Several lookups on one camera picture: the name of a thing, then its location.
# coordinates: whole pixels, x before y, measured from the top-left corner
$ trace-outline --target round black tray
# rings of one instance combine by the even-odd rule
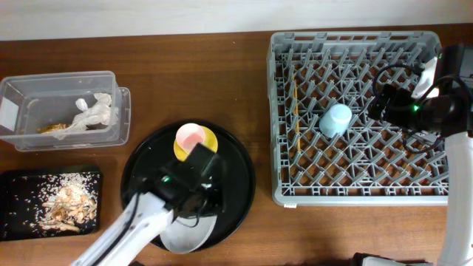
[[[130,195],[125,192],[138,182],[137,177],[146,176],[146,173],[155,172],[169,161],[176,160],[173,150],[174,139],[177,130],[185,123],[197,123],[215,133],[219,145],[217,153],[228,167],[228,176],[222,181],[226,201],[225,212],[217,216],[211,235],[195,250],[199,251],[219,244],[236,231],[246,218],[253,202],[256,187],[254,166],[245,147],[232,134],[201,120],[186,120],[165,126],[149,136],[133,151],[123,171],[120,194],[122,206],[125,208],[130,200]],[[159,236],[151,243],[166,249]]]

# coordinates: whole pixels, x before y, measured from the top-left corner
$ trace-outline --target pink cup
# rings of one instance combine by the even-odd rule
[[[181,149],[191,153],[192,149],[205,140],[204,129],[196,123],[187,123],[181,126],[176,133],[176,142]]]

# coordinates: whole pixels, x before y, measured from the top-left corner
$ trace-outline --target white wall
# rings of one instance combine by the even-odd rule
[[[473,22],[473,0],[0,0],[0,40]]]

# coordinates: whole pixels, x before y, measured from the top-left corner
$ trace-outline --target plate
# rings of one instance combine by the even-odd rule
[[[184,254],[198,249],[211,235],[217,216],[177,218],[160,234],[161,242],[172,253]]]
[[[81,231],[43,230],[36,216],[44,215],[40,193],[42,188],[59,186],[60,174],[82,174],[89,178],[85,188],[97,195],[97,214],[94,219],[75,224]],[[0,241],[37,239],[57,236],[78,236],[98,231],[101,212],[102,173],[97,166],[67,166],[36,170],[13,170],[0,174]]]
[[[228,176],[222,181],[225,198],[225,212],[217,216],[217,222],[211,235],[197,250],[203,250],[219,244],[228,238],[242,224],[253,203],[256,178],[254,166],[245,147],[225,129],[203,120],[186,120],[156,131],[144,140],[132,153],[121,182],[122,206],[130,200],[129,188],[140,182],[140,177],[155,173],[159,167],[171,160],[174,155],[174,139],[177,130],[185,123],[197,123],[210,129],[217,136],[218,155],[226,161]],[[159,236],[151,243],[164,248]]]

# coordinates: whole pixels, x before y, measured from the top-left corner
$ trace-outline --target light blue cup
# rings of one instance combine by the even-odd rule
[[[352,110],[344,104],[337,103],[325,112],[320,120],[319,128],[325,136],[333,137],[337,133],[345,133],[351,119]]]

